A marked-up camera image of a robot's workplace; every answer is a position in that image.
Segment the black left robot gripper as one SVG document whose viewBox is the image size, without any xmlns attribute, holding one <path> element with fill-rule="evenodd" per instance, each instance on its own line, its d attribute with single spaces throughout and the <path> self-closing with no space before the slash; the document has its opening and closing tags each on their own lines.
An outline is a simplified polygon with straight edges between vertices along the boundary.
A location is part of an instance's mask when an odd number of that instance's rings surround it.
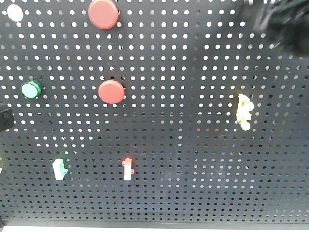
<svg viewBox="0 0 309 232">
<path fill-rule="evenodd" d="M 15 126 L 13 110 L 7 104 L 0 104 L 0 132 Z"/>
</svg>

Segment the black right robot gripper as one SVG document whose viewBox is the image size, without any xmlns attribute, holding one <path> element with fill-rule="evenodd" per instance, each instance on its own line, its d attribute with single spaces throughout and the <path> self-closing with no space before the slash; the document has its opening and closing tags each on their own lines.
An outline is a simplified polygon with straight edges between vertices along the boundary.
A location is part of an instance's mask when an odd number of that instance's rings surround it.
<svg viewBox="0 0 309 232">
<path fill-rule="evenodd" d="M 236 9 L 237 20 L 264 33 L 273 45 L 298 56 L 309 55 L 309 2 L 280 0 L 277 4 L 248 5 Z"/>
</svg>

